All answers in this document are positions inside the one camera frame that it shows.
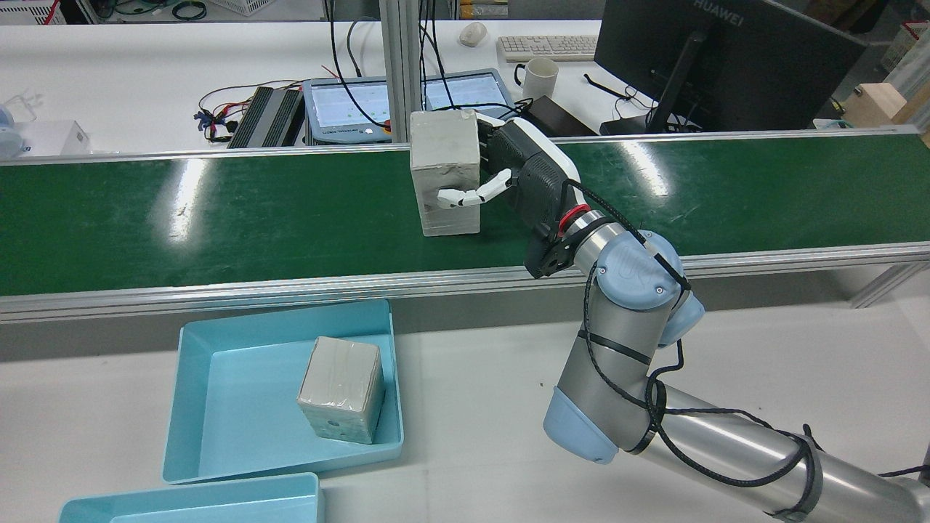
black monitor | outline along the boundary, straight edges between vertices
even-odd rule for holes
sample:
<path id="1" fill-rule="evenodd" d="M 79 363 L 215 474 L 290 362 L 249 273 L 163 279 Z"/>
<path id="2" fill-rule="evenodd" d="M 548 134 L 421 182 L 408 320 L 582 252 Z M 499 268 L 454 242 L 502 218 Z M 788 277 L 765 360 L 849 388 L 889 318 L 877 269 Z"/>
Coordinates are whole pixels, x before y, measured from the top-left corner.
<path id="1" fill-rule="evenodd" d="M 607 0 L 594 60 L 707 131 L 807 128 L 866 45 L 770 0 Z"/>

white block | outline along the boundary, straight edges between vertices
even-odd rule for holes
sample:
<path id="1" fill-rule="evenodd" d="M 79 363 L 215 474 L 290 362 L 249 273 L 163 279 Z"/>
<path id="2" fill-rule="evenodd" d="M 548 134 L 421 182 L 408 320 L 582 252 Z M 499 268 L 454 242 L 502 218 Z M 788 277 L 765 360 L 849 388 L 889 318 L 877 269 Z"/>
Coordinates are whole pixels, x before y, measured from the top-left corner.
<path id="1" fill-rule="evenodd" d="M 316 339 L 297 403 L 317 436 L 370 445 L 383 399 L 377 345 Z"/>
<path id="2" fill-rule="evenodd" d="M 410 115 L 410 175 L 425 236 L 481 231 L 479 206 L 440 208 L 440 189 L 478 188 L 481 156 L 474 110 L 414 112 Z"/>

blue plastic tray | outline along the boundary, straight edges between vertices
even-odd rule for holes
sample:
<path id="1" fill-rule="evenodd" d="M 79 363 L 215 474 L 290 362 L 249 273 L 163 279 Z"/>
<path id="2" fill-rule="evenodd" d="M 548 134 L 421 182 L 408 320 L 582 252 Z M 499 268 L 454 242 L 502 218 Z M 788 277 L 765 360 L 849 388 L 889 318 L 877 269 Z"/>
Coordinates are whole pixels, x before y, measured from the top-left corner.
<path id="1" fill-rule="evenodd" d="M 316 476 L 294 474 L 75 498 L 59 523 L 322 523 L 324 505 Z"/>
<path id="2" fill-rule="evenodd" d="M 317 437 L 298 407 L 317 336 L 380 347 L 385 397 L 374 444 Z M 320 472 L 397 458 L 403 443 L 386 301 L 198 321 L 181 330 L 165 482 Z"/>

monitor stand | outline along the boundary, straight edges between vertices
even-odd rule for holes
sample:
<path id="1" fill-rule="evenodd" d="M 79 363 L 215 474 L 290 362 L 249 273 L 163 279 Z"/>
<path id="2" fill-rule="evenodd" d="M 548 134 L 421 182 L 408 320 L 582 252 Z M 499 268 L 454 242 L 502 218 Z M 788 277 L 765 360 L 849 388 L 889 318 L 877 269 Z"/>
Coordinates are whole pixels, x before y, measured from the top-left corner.
<path id="1" fill-rule="evenodd" d="M 669 82 L 662 91 L 662 96 L 658 99 L 658 105 L 652 111 L 648 124 L 646 116 L 635 116 L 633 118 L 621 118 L 601 124 L 601 134 L 657 134 L 665 132 L 665 126 L 671 116 L 671 110 L 684 87 L 684 81 L 687 80 L 688 73 L 698 57 L 698 51 L 704 41 L 707 40 L 707 34 L 702 31 L 694 31 L 688 35 L 684 42 L 682 53 L 678 55 L 678 61 L 675 62 L 675 68 L 671 71 Z"/>

white table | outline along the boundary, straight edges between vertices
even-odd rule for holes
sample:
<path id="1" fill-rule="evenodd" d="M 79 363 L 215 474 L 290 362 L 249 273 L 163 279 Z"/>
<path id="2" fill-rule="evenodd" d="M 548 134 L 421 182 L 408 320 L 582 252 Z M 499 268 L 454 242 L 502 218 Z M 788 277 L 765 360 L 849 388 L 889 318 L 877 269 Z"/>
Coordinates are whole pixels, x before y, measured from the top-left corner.
<path id="1" fill-rule="evenodd" d="M 497 35 L 597 34 L 600 27 L 597 20 L 488 21 L 488 37 L 469 48 L 458 43 L 467 24 L 438 23 L 444 66 L 449 72 L 497 68 L 515 100 L 521 96 L 513 83 L 514 64 L 498 55 Z M 339 65 L 347 76 L 353 74 L 345 49 L 348 27 L 337 24 Z M 197 101 L 208 91 L 329 77 L 323 66 L 333 69 L 324 22 L 17 26 L 5 27 L 0 42 L 0 102 L 24 94 L 35 100 L 39 119 L 77 121 L 97 152 L 208 149 L 193 119 Z M 352 49 L 364 74 L 384 75 L 379 23 L 360 23 Z M 429 51 L 426 61 L 427 74 L 438 73 Z M 616 98 L 588 86 L 583 73 L 620 92 L 623 84 L 592 61 L 561 64 L 553 99 L 596 131 L 601 122 L 616 118 Z M 244 100 L 254 90 L 226 91 L 207 105 Z M 624 116 L 643 112 L 628 102 L 618 108 Z"/>
<path id="2" fill-rule="evenodd" d="M 395 322 L 430 316 L 425 307 L 486 314 L 509 299 L 407 302 Z M 685 369 L 667 382 L 779 428 L 811 423 L 827 451 L 867 470 L 912 466 L 930 437 L 928 305 L 924 295 L 857 311 L 823 302 L 711 312 L 685 338 Z M 577 317 L 577 303 L 564 309 Z M 553 444 L 542 419 L 577 329 L 566 321 L 399 335 L 403 456 L 322 473 L 327 521 L 771 521 L 645 460 L 621 453 L 598 465 Z M 116 348 L 131 350 L 126 341 Z M 656 365 L 672 358 L 659 352 Z M 165 487 L 176 362 L 166 342 L 149 354 L 0 364 L 3 521 L 52 522 L 74 496 Z"/>

